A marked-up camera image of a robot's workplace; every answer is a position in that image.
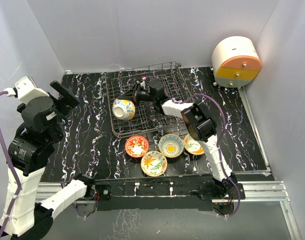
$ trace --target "black marble surface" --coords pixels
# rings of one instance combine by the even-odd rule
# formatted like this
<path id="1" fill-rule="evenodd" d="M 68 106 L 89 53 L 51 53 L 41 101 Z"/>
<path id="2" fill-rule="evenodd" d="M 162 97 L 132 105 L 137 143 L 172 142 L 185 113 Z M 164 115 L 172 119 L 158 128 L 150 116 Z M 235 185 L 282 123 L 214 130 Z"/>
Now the black marble surface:
<path id="1" fill-rule="evenodd" d="M 205 93 L 213 97 L 223 109 L 227 121 L 224 140 L 220 147 L 233 171 L 265 170 L 266 165 L 257 144 L 242 99 L 236 88 L 214 87 L 214 76 L 209 68 L 182 68 L 184 80 L 192 94 Z M 126 154 L 126 138 L 117 138 L 110 121 L 104 73 L 64 75 L 62 84 L 79 98 L 64 127 L 65 138 L 55 146 L 57 151 L 49 159 L 43 182 L 70 181 L 84 173 L 95 179 L 144 177 L 140 162 Z M 116 73 L 106 73 L 108 81 Z M 221 132 L 217 108 L 205 101 Z M 184 126 L 150 132 L 149 150 L 158 150 L 159 139 L 168 132 L 185 136 Z M 175 159 L 168 159 L 166 176 L 211 173 L 206 156 L 192 156 L 185 151 Z"/>

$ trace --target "decorated bowl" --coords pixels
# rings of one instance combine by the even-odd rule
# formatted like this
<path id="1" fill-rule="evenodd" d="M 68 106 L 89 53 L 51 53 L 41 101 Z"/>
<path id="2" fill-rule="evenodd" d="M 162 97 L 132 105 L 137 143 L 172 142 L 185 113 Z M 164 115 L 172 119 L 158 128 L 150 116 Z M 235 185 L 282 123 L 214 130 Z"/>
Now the decorated bowl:
<path id="1" fill-rule="evenodd" d="M 184 137 L 183 146 L 192 155 L 202 155 L 205 153 L 202 146 L 189 134 Z"/>
<path id="2" fill-rule="evenodd" d="M 159 151 L 149 151 L 141 159 L 142 171 L 150 177 L 158 177 L 167 169 L 167 159 Z"/>
<path id="3" fill-rule="evenodd" d="M 116 99 L 112 105 L 112 113 L 116 118 L 128 121 L 135 115 L 135 105 L 129 100 Z"/>
<path id="4" fill-rule="evenodd" d="M 133 158 L 141 158 L 149 149 L 149 143 L 143 136 L 131 136 L 125 144 L 126 153 Z"/>
<path id="5" fill-rule="evenodd" d="M 176 158 L 184 150 L 183 140 L 175 134 L 167 134 L 159 140 L 159 150 L 167 158 Z"/>

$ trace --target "wire dish rack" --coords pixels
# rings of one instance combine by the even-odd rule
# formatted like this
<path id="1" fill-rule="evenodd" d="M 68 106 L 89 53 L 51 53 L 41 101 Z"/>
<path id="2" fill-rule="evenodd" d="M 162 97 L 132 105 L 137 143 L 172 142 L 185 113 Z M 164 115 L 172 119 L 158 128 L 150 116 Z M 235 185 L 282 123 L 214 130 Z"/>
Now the wire dish rack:
<path id="1" fill-rule="evenodd" d="M 180 101 L 189 98 L 192 94 L 180 67 L 180 63 L 166 62 L 113 72 L 109 75 L 110 77 L 105 78 L 111 128 L 118 138 L 184 125 L 184 121 L 178 117 L 157 113 L 152 102 L 141 102 L 135 109 L 134 117 L 129 121 L 117 119 L 112 112 L 115 99 L 127 92 L 136 81 L 141 82 L 143 76 L 156 76 L 161 79 L 165 94 L 170 99 L 175 98 Z M 149 86 L 149 83 L 150 77 L 145 81 L 146 86 Z"/>

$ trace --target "round container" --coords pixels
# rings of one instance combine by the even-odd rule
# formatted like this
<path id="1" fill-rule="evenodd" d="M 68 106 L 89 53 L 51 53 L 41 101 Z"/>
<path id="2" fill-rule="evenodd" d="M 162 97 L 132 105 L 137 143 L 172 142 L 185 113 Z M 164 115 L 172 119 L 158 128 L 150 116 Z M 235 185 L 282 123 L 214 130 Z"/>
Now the round container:
<path id="1" fill-rule="evenodd" d="M 202 155 L 204 154 L 204 150 L 202 146 L 195 139 L 192 138 L 189 134 L 187 134 L 183 139 L 183 146 L 192 155 Z"/>
<path id="2" fill-rule="evenodd" d="M 159 151 L 149 151 L 141 159 L 142 171 L 150 177 L 158 177 L 167 169 L 167 159 Z"/>
<path id="3" fill-rule="evenodd" d="M 216 83 L 226 88 L 250 83 L 262 69 L 253 42 L 243 36 L 231 36 L 218 43 L 211 62 Z"/>
<path id="4" fill-rule="evenodd" d="M 159 140 L 159 150 L 167 158 L 176 158 L 184 151 L 183 140 L 175 134 L 167 134 Z"/>
<path id="5" fill-rule="evenodd" d="M 135 115 L 135 105 L 129 100 L 116 99 L 112 105 L 112 113 L 116 118 L 128 121 Z"/>
<path id="6" fill-rule="evenodd" d="M 127 139 L 124 146 L 126 153 L 133 158 L 141 158 L 149 149 L 149 143 L 143 136 L 132 136 Z"/>

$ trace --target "white wall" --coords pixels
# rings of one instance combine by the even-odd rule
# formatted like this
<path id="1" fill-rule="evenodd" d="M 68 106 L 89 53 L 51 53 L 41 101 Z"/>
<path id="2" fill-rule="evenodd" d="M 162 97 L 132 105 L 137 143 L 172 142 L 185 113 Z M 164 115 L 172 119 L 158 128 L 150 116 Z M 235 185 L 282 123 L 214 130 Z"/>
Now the white wall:
<path id="1" fill-rule="evenodd" d="M 257 41 L 278 0 L 28 0 L 65 70 L 116 71 L 169 61 L 210 66 L 216 45 Z"/>
<path id="2" fill-rule="evenodd" d="M 280 1 L 256 46 L 263 68 L 247 96 L 305 240 L 305 1 Z"/>
<path id="3" fill-rule="evenodd" d="M 0 0 L 0 91 L 14 87 L 15 81 L 31 76 L 46 88 L 62 79 L 64 69 L 25 0 Z M 0 124 L 6 144 L 15 136 L 22 118 L 16 112 L 20 102 L 0 98 Z M 0 146 L 0 217 L 5 205 L 8 184 L 7 165 Z"/>

